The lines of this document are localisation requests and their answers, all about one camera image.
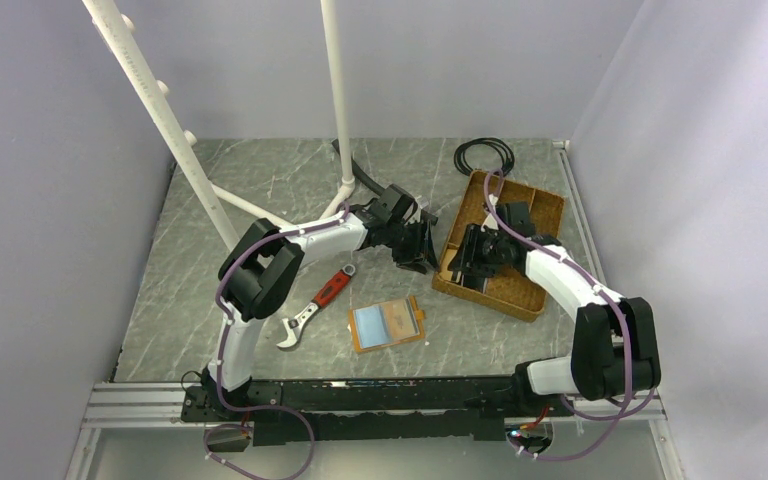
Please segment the brown woven divided tray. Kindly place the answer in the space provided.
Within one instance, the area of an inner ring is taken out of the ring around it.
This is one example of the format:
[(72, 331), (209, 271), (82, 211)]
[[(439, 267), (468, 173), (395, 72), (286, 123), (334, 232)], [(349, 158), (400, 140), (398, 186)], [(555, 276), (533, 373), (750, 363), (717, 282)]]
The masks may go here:
[[(483, 191), (485, 177), (483, 171), (475, 171), (469, 176), (442, 249), (441, 268), (432, 277), (431, 286), (437, 292), (488, 307), (522, 321), (533, 322), (543, 313), (548, 294), (514, 268), (502, 268), (496, 276), (486, 279), (477, 290), (455, 282), (454, 273), (448, 269), (462, 243), (466, 227), (480, 224), (487, 217)], [(559, 236), (565, 207), (562, 196), (506, 180), (503, 182), (500, 201), (526, 203), (537, 231)]]

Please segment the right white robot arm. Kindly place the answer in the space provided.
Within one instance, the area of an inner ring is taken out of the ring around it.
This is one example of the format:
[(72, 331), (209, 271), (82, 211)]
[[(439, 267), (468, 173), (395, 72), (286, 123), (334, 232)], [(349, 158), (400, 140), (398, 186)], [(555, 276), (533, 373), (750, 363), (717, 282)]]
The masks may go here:
[(527, 204), (502, 204), (484, 223), (468, 224), (448, 268), (469, 280), (513, 269), (545, 290), (574, 322), (568, 355), (517, 366), (510, 392), (520, 413), (538, 413), (551, 395), (603, 400), (659, 385), (651, 305), (590, 275), (557, 238), (537, 231)]

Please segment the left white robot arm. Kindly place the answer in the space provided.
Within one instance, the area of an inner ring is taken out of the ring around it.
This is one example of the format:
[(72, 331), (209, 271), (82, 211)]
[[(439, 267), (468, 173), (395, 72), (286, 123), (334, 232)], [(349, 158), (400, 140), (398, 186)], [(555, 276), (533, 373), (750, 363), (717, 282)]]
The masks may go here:
[(432, 230), (438, 219), (392, 184), (363, 204), (342, 203), (323, 219), (279, 227), (263, 218), (245, 232), (219, 269), (215, 303), (220, 339), (206, 371), (215, 386), (208, 407), (224, 420), (247, 406), (254, 355), (264, 321), (285, 303), (300, 270), (339, 254), (389, 249), (397, 267), (426, 274), (439, 262)]

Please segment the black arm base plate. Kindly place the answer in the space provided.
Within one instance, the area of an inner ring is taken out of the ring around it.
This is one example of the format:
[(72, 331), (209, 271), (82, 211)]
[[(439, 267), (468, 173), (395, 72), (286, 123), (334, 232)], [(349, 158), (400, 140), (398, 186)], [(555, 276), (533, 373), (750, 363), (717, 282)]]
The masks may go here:
[(228, 409), (201, 381), (185, 390), (186, 424), (246, 424), (257, 446), (289, 442), (467, 437), (502, 441), (521, 424), (570, 414), (510, 376), (253, 380)]

